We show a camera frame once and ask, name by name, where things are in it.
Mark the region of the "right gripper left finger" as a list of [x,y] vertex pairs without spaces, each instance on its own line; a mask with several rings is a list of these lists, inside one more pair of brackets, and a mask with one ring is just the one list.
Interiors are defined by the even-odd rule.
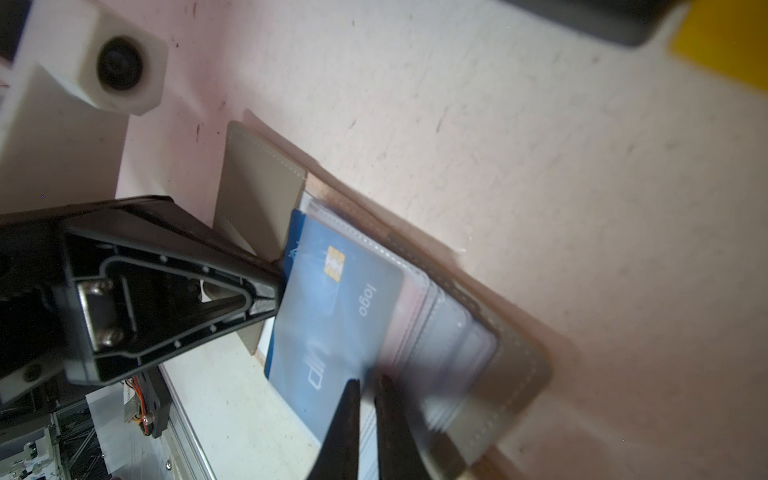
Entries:
[[308,480],[358,478],[360,403],[360,381],[350,379]]

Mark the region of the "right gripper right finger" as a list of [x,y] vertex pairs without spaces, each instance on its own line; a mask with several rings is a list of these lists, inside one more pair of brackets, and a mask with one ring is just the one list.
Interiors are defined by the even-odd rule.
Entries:
[[374,403],[379,478],[430,479],[411,433],[404,401],[390,377],[382,375],[378,378]]

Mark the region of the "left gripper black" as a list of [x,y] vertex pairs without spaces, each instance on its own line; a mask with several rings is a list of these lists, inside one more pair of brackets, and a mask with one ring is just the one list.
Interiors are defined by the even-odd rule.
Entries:
[[1,394],[111,384],[276,313],[284,276],[171,198],[1,228]]

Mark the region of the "grey card holder wallet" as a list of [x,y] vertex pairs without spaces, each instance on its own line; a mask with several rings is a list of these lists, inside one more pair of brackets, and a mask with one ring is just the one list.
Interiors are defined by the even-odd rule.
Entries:
[[[421,458],[452,479],[479,460],[551,378],[549,360],[508,315],[366,210],[319,170],[233,121],[214,224],[285,275],[291,213],[300,210],[394,261],[403,287],[377,363],[361,384],[358,477],[377,479],[376,384],[398,387]],[[277,313],[258,351],[265,365]]]

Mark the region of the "blue credit card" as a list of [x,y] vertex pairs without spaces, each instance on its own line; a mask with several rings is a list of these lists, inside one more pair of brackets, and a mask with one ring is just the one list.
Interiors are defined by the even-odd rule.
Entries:
[[404,273],[300,210],[291,213],[284,270],[265,376],[322,441],[347,381],[364,381],[377,363]]

